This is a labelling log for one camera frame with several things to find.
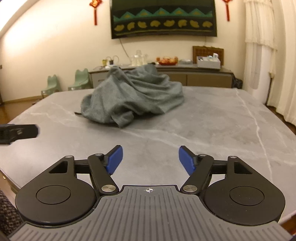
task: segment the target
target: sheer curtain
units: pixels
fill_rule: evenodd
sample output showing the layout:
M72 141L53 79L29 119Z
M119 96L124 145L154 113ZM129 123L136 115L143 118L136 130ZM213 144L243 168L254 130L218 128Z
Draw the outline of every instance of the sheer curtain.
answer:
M275 75L275 20L270 0L244 0L246 5L246 62L244 89L266 102Z
M282 8L282 25L284 28L284 57L281 64L283 75L275 78L271 85L268 105L285 120L296 125L296 0L278 0Z

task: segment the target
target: cabinet drawer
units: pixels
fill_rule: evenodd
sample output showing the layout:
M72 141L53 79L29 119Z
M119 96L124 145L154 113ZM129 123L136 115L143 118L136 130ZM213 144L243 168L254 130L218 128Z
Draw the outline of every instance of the cabinet drawer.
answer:
M103 80L107 78L108 72L102 72L102 73L92 73L91 79L94 85L94 88L96 88Z
M186 74L177 74L170 72L160 72L160 74L167 74L171 81L181 82L183 86L186 86Z
M231 88L232 75L219 73L196 73L187 75L188 86Z

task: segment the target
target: television screen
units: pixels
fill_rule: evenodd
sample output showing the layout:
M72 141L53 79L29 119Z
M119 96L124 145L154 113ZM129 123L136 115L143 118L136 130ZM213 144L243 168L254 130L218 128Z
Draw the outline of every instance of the television screen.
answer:
M217 36L214 0L110 0L112 38Z

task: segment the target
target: green chair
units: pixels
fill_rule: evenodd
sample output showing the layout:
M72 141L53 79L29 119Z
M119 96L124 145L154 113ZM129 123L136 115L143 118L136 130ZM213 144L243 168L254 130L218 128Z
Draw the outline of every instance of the green chair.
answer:
M93 84L91 82L91 76L87 69L83 71L76 70L75 73L75 82L73 85L68 87L68 90L83 90L83 89L92 89Z
M57 79L57 76L56 75L54 75L53 77L49 76L47 78L47 88L41 91L41 95L42 95L42 98L44 98L44 95L51 95L55 92L60 92L60 91L62 91L62 89Z

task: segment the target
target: plaid fabric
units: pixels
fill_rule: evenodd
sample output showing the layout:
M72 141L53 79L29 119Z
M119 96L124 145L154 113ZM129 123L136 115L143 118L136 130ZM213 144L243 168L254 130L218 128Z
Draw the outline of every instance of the plaid fabric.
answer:
M19 213L0 190L0 230L9 235L21 224Z

